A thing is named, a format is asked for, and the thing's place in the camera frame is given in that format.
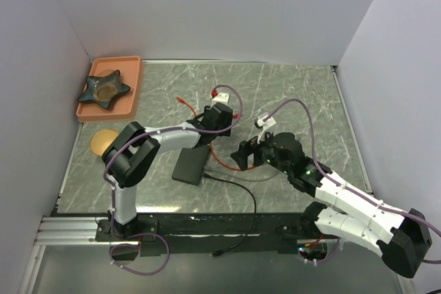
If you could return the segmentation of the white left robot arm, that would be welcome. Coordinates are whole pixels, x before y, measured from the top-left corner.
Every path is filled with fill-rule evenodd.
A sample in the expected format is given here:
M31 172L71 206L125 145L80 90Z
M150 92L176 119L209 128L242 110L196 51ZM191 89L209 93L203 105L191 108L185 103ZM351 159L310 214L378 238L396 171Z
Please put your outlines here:
M110 226L120 240L138 233L137 184L144 179L157 155L179 149L208 146L231 133L234 111L224 103L207 106L202 114L171 127L146 128L131 122L101 156L103 178L110 184Z

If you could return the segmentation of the black network switch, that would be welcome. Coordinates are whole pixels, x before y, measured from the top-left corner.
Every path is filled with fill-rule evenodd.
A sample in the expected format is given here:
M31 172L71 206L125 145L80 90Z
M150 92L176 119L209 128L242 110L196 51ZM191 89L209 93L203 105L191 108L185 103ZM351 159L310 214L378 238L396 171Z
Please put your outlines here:
M172 172L172 179L199 186L209 153L208 145L192 149L183 148Z

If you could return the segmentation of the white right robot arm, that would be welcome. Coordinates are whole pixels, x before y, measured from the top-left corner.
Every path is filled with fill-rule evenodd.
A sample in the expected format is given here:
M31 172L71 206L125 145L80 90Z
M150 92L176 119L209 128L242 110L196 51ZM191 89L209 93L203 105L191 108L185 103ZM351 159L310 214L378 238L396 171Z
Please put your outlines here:
M294 188L318 199L303 213L301 229L307 237L323 233L353 242L374 252L398 275L415 276L432 245L428 223L418 210L392 207L315 164L292 133L244 140L231 154L243 171L250 156L255 167L272 166L287 175Z

